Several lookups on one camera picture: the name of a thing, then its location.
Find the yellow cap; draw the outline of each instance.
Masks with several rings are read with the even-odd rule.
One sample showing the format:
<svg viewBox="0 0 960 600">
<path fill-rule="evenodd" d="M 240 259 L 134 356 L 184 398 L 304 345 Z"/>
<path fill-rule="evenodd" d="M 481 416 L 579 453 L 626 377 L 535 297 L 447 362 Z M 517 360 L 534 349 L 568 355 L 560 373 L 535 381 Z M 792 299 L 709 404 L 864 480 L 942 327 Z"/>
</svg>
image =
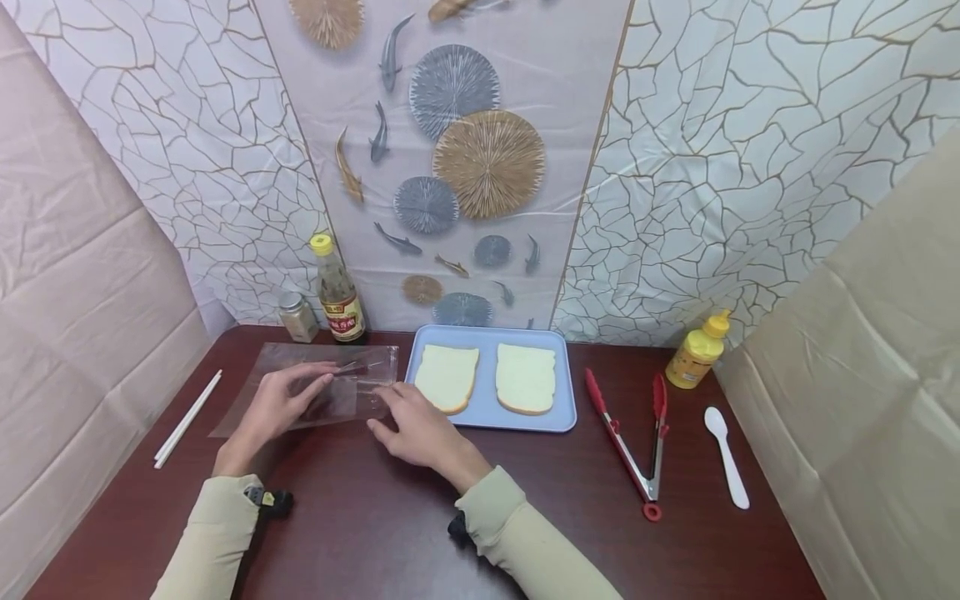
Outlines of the yellow cap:
<svg viewBox="0 0 960 600">
<path fill-rule="evenodd" d="M 333 254 L 333 238 L 326 233 L 314 233 L 310 237 L 310 250 L 317 256 Z"/>
<path fill-rule="evenodd" d="M 729 310 L 721 310 L 719 315 L 713 315 L 704 323 L 703 330 L 711 338 L 722 338 L 730 331 Z"/>
</svg>

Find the glass jar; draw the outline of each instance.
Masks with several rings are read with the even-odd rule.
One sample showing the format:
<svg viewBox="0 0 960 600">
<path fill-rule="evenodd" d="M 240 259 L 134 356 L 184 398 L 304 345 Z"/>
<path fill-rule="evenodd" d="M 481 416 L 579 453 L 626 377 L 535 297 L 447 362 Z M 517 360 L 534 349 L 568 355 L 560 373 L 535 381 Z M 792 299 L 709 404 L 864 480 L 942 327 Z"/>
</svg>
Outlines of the glass jar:
<svg viewBox="0 0 960 600">
<path fill-rule="evenodd" d="M 297 292 L 285 292 L 280 296 L 280 320 L 294 342 L 309 344 L 320 331 L 313 309 Z"/>
</svg>

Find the white chopsticks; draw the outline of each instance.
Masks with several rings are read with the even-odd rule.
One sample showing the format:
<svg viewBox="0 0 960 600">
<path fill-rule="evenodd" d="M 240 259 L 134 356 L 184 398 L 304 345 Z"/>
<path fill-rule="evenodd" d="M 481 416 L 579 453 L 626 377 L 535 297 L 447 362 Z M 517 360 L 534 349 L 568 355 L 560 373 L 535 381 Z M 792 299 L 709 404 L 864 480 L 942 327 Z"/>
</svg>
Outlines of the white chopsticks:
<svg viewBox="0 0 960 600">
<path fill-rule="evenodd" d="M 204 403 L 206 399 L 210 397 L 210 394 L 213 393 L 213 389 L 217 387 L 217 383 L 220 381 L 220 377 L 224 374 L 224 370 L 220 369 L 217 371 L 217 374 L 213 375 L 213 378 L 210 379 L 210 382 L 206 384 L 204 392 L 200 394 L 197 400 L 193 403 L 193 406 L 190 407 L 190 410 L 186 412 L 186 415 L 180 421 L 180 424 L 177 425 L 177 428 L 174 429 L 174 432 L 170 434 L 170 437 L 167 438 L 167 441 L 163 443 L 160 447 L 160 450 L 154 455 L 154 468 L 161 468 L 163 464 L 167 462 L 167 459 L 170 458 L 170 453 L 174 451 L 174 448 L 177 447 L 177 443 L 180 441 L 180 438 L 183 437 L 183 434 L 186 433 L 186 428 L 190 426 L 190 423 L 193 422 L 193 419 L 197 417 L 197 413 L 200 412 L 200 409 L 204 408 Z"/>
</svg>

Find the fish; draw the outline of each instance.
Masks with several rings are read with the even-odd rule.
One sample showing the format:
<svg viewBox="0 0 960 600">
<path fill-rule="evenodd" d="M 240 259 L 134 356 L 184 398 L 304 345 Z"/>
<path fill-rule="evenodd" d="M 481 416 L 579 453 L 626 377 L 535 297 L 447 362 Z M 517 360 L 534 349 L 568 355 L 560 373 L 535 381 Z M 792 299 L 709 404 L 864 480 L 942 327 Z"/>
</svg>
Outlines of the fish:
<svg viewBox="0 0 960 600">
<path fill-rule="evenodd" d="M 396 249 L 400 251 L 401 254 L 413 254 L 413 255 L 423 254 L 423 249 L 420 246 L 417 246 L 416 244 L 411 242 L 409 237 L 405 237 L 403 239 L 394 237 L 390 233 L 387 233 L 386 231 L 384 231 L 383 227 L 381 227 L 380 224 L 376 222 L 373 223 L 373 226 L 376 227 L 376 230 L 380 232 L 380 235 L 386 238 L 388 242 L 393 244 L 396 247 Z"/>
<path fill-rule="evenodd" d="M 444 265 L 447 269 L 449 269 L 450 271 L 456 273 L 456 274 L 459 275 L 459 276 L 463 276 L 463 277 L 469 277 L 469 276 L 470 276 L 470 273 L 467 272 L 467 269 L 464 269 L 464 266 L 463 266 L 462 264 L 460 264 L 459 262 L 458 262 L 458 263 L 452 263 L 452 262 L 450 262 L 449 260 L 444 260 L 444 258 L 443 258 L 442 256 L 440 256 L 439 254 L 437 254 L 436 260 L 437 260 L 437 262 L 439 262 L 440 264 Z"/>
<path fill-rule="evenodd" d="M 506 304 L 508 307 L 513 306 L 515 298 L 514 298 L 514 293 L 510 290 L 510 288 L 504 285 L 503 283 L 500 283 L 499 281 L 494 281 L 493 283 L 496 283 L 497 285 L 499 285 L 500 289 L 503 290 L 503 303 Z"/>
<path fill-rule="evenodd" d="M 396 38 L 400 35 L 400 30 L 414 18 L 411 14 L 396 24 L 394 30 L 387 36 L 387 41 L 383 44 L 383 57 L 380 59 L 380 79 L 383 80 L 383 86 L 388 92 L 394 91 L 396 84 L 396 74 L 403 67 L 396 66 Z"/>
<path fill-rule="evenodd" d="M 340 179 L 344 183 L 344 189 L 347 190 L 347 193 L 360 204 L 363 203 L 363 183 L 360 179 L 353 175 L 353 171 L 350 170 L 350 165 L 347 164 L 347 155 L 344 154 L 344 136 L 347 135 L 347 128 L 344 127 L 344 132 L 340 134 L 340 137 L 337 139 L 337 166 L 340 167 Z"/>
<path fill-rule="evenodd" d="M 430 12 L 427 13 L 427 16 L 430 17 L 431 23 L 439 23 L 447 20 L 451 16 L 457 16 L 461 12 L 466 11 L 474 2 L 476 2 L 476 0 L 437 0 L 437 2 L 430 7 Z M 509 2 L 510 0 L 499 0 L 496 4 L 508 4 Z"/>
<path fill-rule="evenodd" d="M 534 239 L 533 235 L 527 233 L 527 237 L 530 238 L 530 241 L 534 243 L 534 249 L 530 252 L 530 258 L 527 258 L 527 275 L 532 275 L 534 271 L 537 270 L 537 267 L 540 265 L 540 244 L 537 243 L 537 240 Z"/>
<path fill-rule="evenodd" d="M 383 105 L 379 101 L 376 103 L 376 111 L 380 115 L 380 129 L 376 132 L 376 137 L 370 140 L 370 160 L 373 163 L 380 162 L 387 154 L 387 115 L 383 113 Z"/>
</svg>

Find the sleeve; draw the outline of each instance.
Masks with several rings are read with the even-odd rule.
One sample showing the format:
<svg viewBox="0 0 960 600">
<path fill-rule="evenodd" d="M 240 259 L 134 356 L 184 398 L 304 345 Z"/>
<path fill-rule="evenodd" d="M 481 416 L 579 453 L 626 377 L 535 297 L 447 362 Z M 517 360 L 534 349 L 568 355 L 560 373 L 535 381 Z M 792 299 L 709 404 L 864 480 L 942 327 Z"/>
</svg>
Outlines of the sleeve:
<svg viewBox="0 0 960 600">
<path fill-rule="evenodd" d="M 464 512 L 477 554 L 509 573 L 530 600 L 620 598 L 503 468 L 470 488 L 456 506 Z"/>
<path fill-rule="evenodd" d="M 260 485 L 256 475 L 204 482 L 151 600 L 229 600 L 259 514 L 244 491 Z"/>
</svg>

